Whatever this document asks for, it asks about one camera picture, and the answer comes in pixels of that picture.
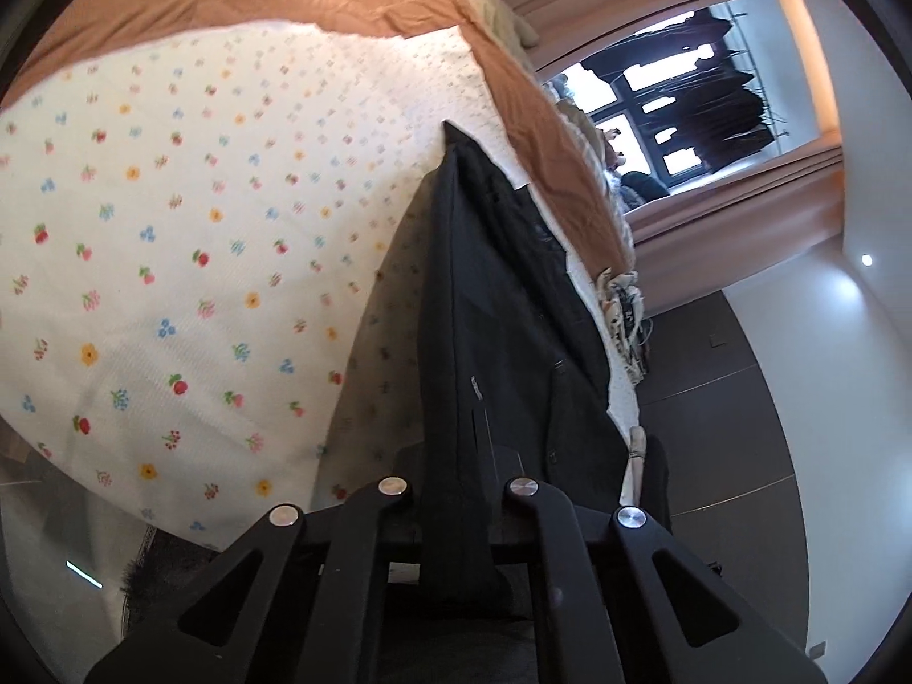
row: window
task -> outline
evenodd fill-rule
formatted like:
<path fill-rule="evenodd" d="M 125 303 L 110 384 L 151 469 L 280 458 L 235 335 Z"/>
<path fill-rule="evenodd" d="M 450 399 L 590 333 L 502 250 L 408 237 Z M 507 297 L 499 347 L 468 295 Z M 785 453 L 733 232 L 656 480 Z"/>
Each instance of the window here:
<path fill-rule="evenodd" d="M 666 21 L 657 22 L 655 25 L 650 25 L 649 28 L 643 28 L 642 31 L 637 31 L 636 35 L 643 35 L 643 33 L 654 33 L 655 31 L 664 31 L 665 28 L 669 25 L 678 25 L 688 19 L 692 18 L 696 13 L 693 10 L 690 10 L 689 13 L 684 13 L 683 15 L 678 15 L 675 18 L 668 18 Z"/>
<path fill-rule="evenodd" d="M 617 100 L 611 85 L 587 72 L 582 64 L 574 64 L 564 74 L 567 86 L 573 91 L 573 102 L 584 113 L 593 113 Z"/>
<path fill-rule="evenodd" d="M 676 151 L 674 154 L 666 154 L 665 164 L 669 168 L 670 174 L 677 175 L 694 166 L 700 166 L 702 162 L 694 154 L 693 149 L 681 149 L 681 151 Z"/>
<path fill-rule="evenodd" d="M 656 23 L 643 28 L 637 35 L 661 31 L 685 22 L 694 14 L 684 13 Z M 661 93 L 665 81 L 695 72 L 698 59 L 713 56 L 722 61 L 731 58 L 724 42 L 704 43 L 654 63 L 635 64 L 613 84 L 605 84 L 582 64 L 575 64 L 564 72 L 573 99 L 596 126 L 603 131 L 620 129 L 620 136 L 611 142 L 617 153 L 626 157 L 626 164 L 617 170 L 619 174 L 634 170 L 643 172 L 673 189 L 704 173 L 703 163 L 693 148 L 681 140 L 672 141 L 678 128 L 667 127 L 655 132 L 650 127 L 650 117 L 654 119 L 651 113 L 676 102 L 675 98 Z"/>
<path fill-rule="evenodd" d="M 637 135 L 634 133 L 633 127 L 631 127 L 630 121 L 624 113 L 608 118 L 607 121 L 602 121 L 602 123 L 596 125 L 596 128 L 600 128 L 603 131 L 608 131 L 612 128 L 620 129 L 621 135 L 611 142 L 614 151 L 626 157 L 626 164 L 617 168 L 620 174 L 625 175 L 634 169 L 646 175 L 652 174 L 652 170 L 649 167 L 649 159 L 646 159 L 646 154 L 643 153 L 640 141 L 637 140 Z"/>
<path fill-rule="evenodd" d="M 693 72 L 697 69 L 698 59 L 710 59 L 713 55 L 715 55 L 713 47 L 708 43 L 704 43 L 696 51 L 675 54 L 659 62 L 646 64 L 646 66 L 640 66 L 639 64 L 631 66 L 624 72 L 624 77 L 628 80 L 630 89 L 637 92 L 637 90 L 651 87 L 659 82 L 672 79 L 672 77 L 680 77 L 687 72 Z"/>

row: white wall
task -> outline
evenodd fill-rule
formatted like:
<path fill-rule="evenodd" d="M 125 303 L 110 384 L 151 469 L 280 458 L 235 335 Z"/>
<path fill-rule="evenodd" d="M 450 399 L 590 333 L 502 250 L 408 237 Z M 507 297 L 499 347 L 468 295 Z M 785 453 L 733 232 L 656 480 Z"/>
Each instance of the white wall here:
<path fill-rule="evenodd" d="M 804 0 L 833 77 L 845 152 L 845 254 L 912 344 L 912 98 L 842 0 Z M 862 254 L 874 267 L 862 269 Z"/>
<path fill-rule="evenodd" d="M 912 358 L 842 255 L 818 245 L 725 290 L 769 385 L 801 493 L 808 646 L 851 681 L 912 590 Z"/>

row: bed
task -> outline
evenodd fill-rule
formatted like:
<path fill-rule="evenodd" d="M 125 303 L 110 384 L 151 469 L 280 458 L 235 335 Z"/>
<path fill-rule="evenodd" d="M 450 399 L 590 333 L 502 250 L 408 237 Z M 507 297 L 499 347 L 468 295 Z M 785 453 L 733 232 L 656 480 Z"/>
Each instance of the bed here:
<path fill-rule="evenodd" d="M 0 115 L 0 415 L 213 548 L 387 473 L 422 436 L 445 120 L 532 188 L 629 438 L 636 396 L 593 280 L 632 249 L 563 118 L 464 0 L 75 0 Z"/>

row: wall outlet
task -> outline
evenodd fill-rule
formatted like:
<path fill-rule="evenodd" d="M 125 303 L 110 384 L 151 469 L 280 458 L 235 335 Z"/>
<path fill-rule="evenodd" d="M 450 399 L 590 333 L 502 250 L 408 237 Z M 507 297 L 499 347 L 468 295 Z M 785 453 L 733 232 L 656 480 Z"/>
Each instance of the wall outlet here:
<path fill-rule="evenodd" d="M 824 655 L 826 655 L 826 653 L 827 653 L 827 642 L 824 640 L 824 642 L 818 643 L 816 646 L 814 646 L 807 652 L 807 658 L 810 658 L 810 660 L 815 661 L 818 658 L 824 658 Z"/>

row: black jacket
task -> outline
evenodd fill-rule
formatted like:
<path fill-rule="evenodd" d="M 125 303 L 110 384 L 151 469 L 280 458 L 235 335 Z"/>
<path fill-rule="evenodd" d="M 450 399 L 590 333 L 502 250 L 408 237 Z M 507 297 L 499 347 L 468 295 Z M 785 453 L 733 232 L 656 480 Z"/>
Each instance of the black jacket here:
<path fill-rule="evenodd" d="M 675 54 L 692 51 L 704 43 L 717 43 L 731 31 L 731 22 L 700 10 L 692 18 L 661 31 L 640 33 L 621 40 L 584 59 L 584 69 L 612 83 L 634 64 L 655 63 Z"/>
<path fill-rule="evenodd" d="M 478 445 L 517 450 L 524 472 L 573 503 L 617 509 L 628 462 L 608 417 L 605 346 L 528 189 L 445 125 L 418 325 L 424 414 L 421 586 L 472 605 L 502 590 Z"/>

